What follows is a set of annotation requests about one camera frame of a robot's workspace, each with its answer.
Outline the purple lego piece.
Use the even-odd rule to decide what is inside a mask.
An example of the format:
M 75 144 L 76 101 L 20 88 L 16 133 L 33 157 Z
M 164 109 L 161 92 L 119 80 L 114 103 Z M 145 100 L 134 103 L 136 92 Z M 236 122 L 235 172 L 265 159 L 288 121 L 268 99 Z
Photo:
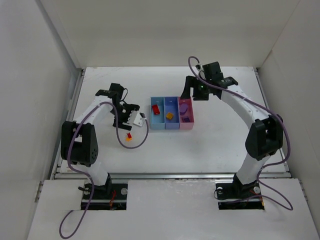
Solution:
M 182 103 L 180 106 L 179 106 L 179 113 L 180 113 L 180 116 L 183 116 L 187 113 L 188 111 L 188 104 L 187 103 Z

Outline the small purple lego brick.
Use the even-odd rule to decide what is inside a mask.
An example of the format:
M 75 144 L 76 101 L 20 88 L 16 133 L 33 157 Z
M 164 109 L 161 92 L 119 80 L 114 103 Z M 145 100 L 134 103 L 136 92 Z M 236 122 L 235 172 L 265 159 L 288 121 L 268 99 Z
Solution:
M 183 121 L 184 123 L 190 123 L 190 122 L 191 122 L 191 120 L 190 120 L 190 118 L 189 118 L 188 116 L 183 117 L 183 118 L 182 118 L 182 121 Z

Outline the yellow lego piece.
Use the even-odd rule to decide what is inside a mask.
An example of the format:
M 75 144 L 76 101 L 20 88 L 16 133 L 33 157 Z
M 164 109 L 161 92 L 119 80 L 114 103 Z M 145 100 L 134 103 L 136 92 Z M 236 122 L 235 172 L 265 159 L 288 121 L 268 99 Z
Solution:
M 168 112 L 168 113 L 165 115 L 165 118 L 166 118 L 167 120 L 172 120 L 172 119 L 174 118 L 174 114 L 171 113 L 171 112 Z

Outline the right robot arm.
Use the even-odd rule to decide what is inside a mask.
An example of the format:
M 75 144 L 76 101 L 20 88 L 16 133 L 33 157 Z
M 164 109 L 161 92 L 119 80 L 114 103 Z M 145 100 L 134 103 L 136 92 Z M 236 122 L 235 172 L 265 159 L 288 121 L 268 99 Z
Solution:
M 283 120 L 265 106 L 251 100 L 239 83 L 231 76 L 225 77 L 220 64 L 212 62 L 189 65 L 191 76 L 185 79 L 181 98 L 207 101 L 216 96 L 230 106 L 248 127 L 245 140 L 246 156 L 231 183 L 216 185 L 218 200 L 244 201 L 258 197 L 259 177 L 269 158 L 283 146 L 286 132 Z

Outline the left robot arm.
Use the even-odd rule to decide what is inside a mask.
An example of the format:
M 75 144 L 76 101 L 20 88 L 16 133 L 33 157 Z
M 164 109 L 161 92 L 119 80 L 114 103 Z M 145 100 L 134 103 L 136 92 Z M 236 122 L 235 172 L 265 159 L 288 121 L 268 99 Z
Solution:
M 80 117 L 62 124 L 61 158 L 67 161 L 73 172 L 88 178 L 89 186 L 85 188 L 88 192 L 94 190 L 94 193 L 109 195 L 112 191 L 110 174 L 97 160 L 99 147 L 95 126 L 112 114 L 112 126 L 117 134 L 119 129 L 132 129 L 130 117 L 138 113 L 140 106 L 122 100 L 125 90 L 118 83 L 112 83 L 108 90 L 98 90 L 93 102 Z

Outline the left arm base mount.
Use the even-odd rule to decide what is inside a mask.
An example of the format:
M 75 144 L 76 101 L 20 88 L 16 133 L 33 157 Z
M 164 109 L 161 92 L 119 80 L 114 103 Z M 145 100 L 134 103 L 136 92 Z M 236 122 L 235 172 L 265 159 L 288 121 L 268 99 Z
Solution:
M 94 186 L 88 210 L 122 211 L 127 209 L 128 184 L 108 183 Z

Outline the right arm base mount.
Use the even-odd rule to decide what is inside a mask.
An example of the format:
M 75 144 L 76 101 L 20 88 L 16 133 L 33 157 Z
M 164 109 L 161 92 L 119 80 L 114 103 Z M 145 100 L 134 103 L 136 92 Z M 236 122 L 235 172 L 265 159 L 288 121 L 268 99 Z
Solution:
M 213 193 L 219 210 L 264 210 L 261 189 L 255 181 L 249 185 L 218 182 Z

